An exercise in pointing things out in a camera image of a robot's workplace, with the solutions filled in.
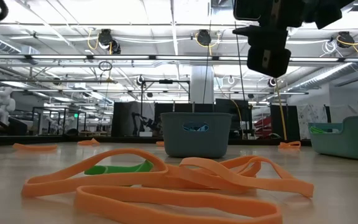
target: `metal frame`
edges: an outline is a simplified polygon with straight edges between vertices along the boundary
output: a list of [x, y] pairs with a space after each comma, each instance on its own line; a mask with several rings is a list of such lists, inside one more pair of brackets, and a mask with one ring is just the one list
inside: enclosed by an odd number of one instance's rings
[[[164, 81], [167, 81], [167, 80], [142, 80], [142, 84], [141, 84], [141, 87], [140, 87], [140, 115], [143, 116], [143, 94], [145, 93], [145, 91], [147, 91], [148, 88], [150, 88], [150, 86], [152, 86], [154, 83], [158, 82], [158, 83], [161, 83], [161, 84], [166, 84], [164, 83]], [[187, 85], [189, 86], [189, 90], [187, 91], [183, 86], [183, 89], [185, 90], [185, 93], [188, 94], [188, 98], [189, 98], [189, 103], [190, 103], [190, 81], [180, 81], [180, 80], [168, 80], [172, 83], [178, 83], [180, 86], [181, 83], [187, 83]], [[145, 90], [144, 90], [144, 85], [146, 85], [146, 83], [151, 83]]]
[[[58, 113], [58, 118], [57, 118], [57, 123], [60, 122], [60, 114], [61, 111], [60, 110], [54, 110], [56, 108], [50, 108], [50, 107], [44, 107], [44, 106], [35, 106], [32, 108], [32, 121], [34, 122], [34, 116], [35, 116], [35, 110], [42, 110], [42, 111], [49, 111], [49, 116], [52, 114], [52, 112], [57, 112]], [[84, 130], [86, 130], [86, 112], [85, 111], [80, 111], [80, 110], [70, 110], [69, 108], [63, 108], [64, 112], [63, 112], [63, 132], [62, 135], [64, 135], [64, 129], [65, 129], [65, 125], [66, 125], [66, 114], [67, 113], [77, 113], [78, 114], [78, 118], [77, 118], [77, 130], [79, 128], [80, 125], [80, 114], [84, 113], [85, 114], [85, 122], [84, 122]], [[41, 124], [41, 118], [42, 118], [43, 113], [39, 113], [39, 118], [38, 118], [38, 128], [37, 128], [37, 133], [39, 133], [40, 131], [40, 124]], [[50, 133], [50, 121], [48, 122], [48, 134]]]

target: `black partition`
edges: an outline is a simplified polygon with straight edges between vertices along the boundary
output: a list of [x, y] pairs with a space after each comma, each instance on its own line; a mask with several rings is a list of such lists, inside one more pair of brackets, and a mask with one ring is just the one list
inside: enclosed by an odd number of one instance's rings
[[[287, 130], [287, 139], [290, 141], [299, 141], [298, 110], [296, 106], [283, 106], [285, 127]], [[281, 117], [280, 106], [270, 106], [270, 115], [272, 117], [272, 132], [284, 138], [283, 121]]]

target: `duct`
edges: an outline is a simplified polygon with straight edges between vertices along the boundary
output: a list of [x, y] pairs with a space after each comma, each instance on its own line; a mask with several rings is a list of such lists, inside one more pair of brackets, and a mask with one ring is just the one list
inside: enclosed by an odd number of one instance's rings
[[336, 65], [332, 68], [322, 68], [316, 72], [313, 72], [297, 82], [288, 86], [287, 91], [296, 91], [299, 89], [311, 89], [320, 86], [324, 83], [330, 82], [337, 78], [349, 75], [358, 70], [358, 63], [348, 62], [340, 65]]

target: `green handle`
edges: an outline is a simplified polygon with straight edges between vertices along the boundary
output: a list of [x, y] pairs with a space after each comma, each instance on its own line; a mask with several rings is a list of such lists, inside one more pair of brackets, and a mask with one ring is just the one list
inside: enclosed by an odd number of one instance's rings
[[112, 174], [122, 172], [148, 172], [152, 170], [153, 164], [149, 161], [133, 166], [133, 167], [120, 167], [120, 166], [93, 166], [92, 168], [84, 171], [85, 175], [98, 175], [98, 174]]

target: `gray plastic bin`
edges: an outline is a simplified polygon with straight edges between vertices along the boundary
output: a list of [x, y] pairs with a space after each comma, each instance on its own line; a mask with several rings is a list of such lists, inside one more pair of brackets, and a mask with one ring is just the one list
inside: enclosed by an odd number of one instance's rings
[[226, 113], [162, 113], [165, 152], [173, 157], [224, 156], [231, 118]]

